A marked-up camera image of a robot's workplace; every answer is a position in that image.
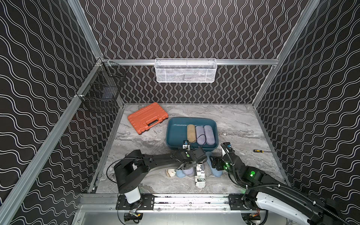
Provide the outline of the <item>lavender fabric glasses case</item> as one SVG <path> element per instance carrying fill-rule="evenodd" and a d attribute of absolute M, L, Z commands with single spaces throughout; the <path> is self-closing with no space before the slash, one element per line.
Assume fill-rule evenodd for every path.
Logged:
<path fill-rule="evenodd" d="M 205 125 L 203 127 L 207 145 L 214 145 L 216 143 L 214 132 L 211 126 Z"/>
<path fill-rule="evenodd" d="M 204 127 L 202 126 L 196 126 L 196 142 L 201 147 L 206 144 L 206 135 Z"/>
<path fill-rule="evenodd" d="M 193 176 L 194 175 L 194 168 L 190 168 L 190 169 L 184 169 L 183 170 L 183 173 L 186 175 L 186 176 Z"/>

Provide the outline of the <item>newspaper print glasses case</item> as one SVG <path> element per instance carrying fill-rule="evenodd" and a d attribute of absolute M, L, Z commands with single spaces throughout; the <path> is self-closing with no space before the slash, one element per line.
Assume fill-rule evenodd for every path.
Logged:
<path fill-rule="evenodd" d="M 204 164 L 197 164 L 196 169 L 194 170 L 195 185 L 198 188 L 205 188 L 206 185 L 206 175 L 205 175 L 205 166 Z"/>

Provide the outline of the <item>cream map print glasses case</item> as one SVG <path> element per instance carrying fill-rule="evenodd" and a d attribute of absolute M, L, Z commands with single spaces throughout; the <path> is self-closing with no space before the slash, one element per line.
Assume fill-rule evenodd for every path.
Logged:
<path fill-rule="evenodd" d="M 167 169 L 166 170 L 166 175 L 169 178 L 174 177 L 174 176 L 176 176 L 176 170 L 175 169 Z"/>

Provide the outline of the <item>tan fabric glasses case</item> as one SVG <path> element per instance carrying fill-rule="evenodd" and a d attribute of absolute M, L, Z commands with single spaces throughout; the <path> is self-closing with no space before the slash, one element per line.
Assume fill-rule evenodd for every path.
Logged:
<path fill-rule="evenodd" d="M 187 125 L 187 140 L 190 143 L 194 143 L 197 140 L 196 137 L 196 128 L 193 124 Z"/>

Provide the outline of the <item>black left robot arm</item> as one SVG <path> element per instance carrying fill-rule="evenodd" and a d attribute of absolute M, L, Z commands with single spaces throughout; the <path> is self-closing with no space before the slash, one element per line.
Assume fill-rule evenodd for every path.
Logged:
<path fill-rule="evenodd" d="M 124 195 L 129 204 L 139 203 L 142 200 L 139 185 L 148 173 L 163 168 L 188 170 L 206 161 L 207 156 L 201 147 L 160 155 L 134 150 L 114 166 L 118 193 Z"/>

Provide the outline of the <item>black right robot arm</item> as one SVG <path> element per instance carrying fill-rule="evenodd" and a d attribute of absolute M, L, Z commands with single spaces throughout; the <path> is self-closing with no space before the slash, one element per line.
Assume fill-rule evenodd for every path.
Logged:
<path fill-rule="evenodd" d="M 313 199 L 284 183 L 277 181 L 261 169 L 247 166 L 229 146 L 223 147 L 222 156 L 210 156 L 210 166 L 226 171 L 229 179 L 244 188 L 241 206 L 248 210 L 276 213 L 299 225 L 348 225 L 332 199 Z"/>

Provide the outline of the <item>light blue glasses case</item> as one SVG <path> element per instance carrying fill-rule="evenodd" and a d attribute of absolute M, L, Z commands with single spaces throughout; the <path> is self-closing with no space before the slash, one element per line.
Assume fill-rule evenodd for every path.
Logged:
<path fill-rule="evenodd" d="M 176 176 L 177 176 L 178 178 L 184 178 L 184 177 L 186 177 L 186 174 L 185 174 L 182 170 L 176 170 L 175 172 L 176 172 Z"/>
<path fill-rule="evenodd" d="M 208 151 L 205 154 L 207 156 L 207 163 L 208 163 L 208 165 L 209 165 L 209 167 L 211 169 L 212 174 L 215 177 L 220 177 L 222 175 L 222 173 L 223 173 L 222 170 L 215 170 L 215 169 L 212 169 L 212 167 L 211 167 L 210 156 L 214 156 L 213 153 Z"/>

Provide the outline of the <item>teal plastic storage tray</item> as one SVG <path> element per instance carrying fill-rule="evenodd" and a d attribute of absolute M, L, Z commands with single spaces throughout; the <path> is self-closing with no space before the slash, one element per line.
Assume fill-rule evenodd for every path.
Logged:
<path fill-rule="evenodd" d="M 196 126 L 206 126 L 209 125 L 214 134 L 215 143 L 213 145 L 208 145 L 205 143 L 202 148 L 205 152 L 211 152 L 218 147 L 218 128 L 214 120 L 207 118 L 197 118 L 197 117 L 173 117 L 170 119 L 166 131 L 166 144 L 172 150 L 182 149 L 183 143 L 187 139 L 187 126 L 189 124 Z"/>

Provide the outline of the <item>orange plastic tool case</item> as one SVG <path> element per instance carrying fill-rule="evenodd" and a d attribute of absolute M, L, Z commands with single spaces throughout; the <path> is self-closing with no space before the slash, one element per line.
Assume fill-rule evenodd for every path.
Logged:
<path fill-rule="evenodd" d="M 137 134 L 141 135 L 168 117 L 168 113 L 158 103 L 152 103 L 130 114 L 127 119 Z"/>

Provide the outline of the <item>yellow handled screwdriver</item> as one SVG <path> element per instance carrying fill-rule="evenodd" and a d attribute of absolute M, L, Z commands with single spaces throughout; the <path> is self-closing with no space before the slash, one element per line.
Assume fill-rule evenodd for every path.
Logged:
<path fill-rule="evenodd" d="M 254 153 L 270 153 L 272 151 L 253 150 Z"/>

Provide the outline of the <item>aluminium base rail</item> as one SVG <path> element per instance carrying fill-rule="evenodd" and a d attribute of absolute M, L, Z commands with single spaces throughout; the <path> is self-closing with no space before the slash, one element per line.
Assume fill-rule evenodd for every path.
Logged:
<path fill-rule="evenodd" d="M 294 214 L 295 208 L 271 197 L 259 194 L 246 203 L 242 194 L 143 194 L 141 202 L 130 204 L 124 195 L 86 194 L 79 212 L 255 212 L 268 210 L 280 215 Z"/>

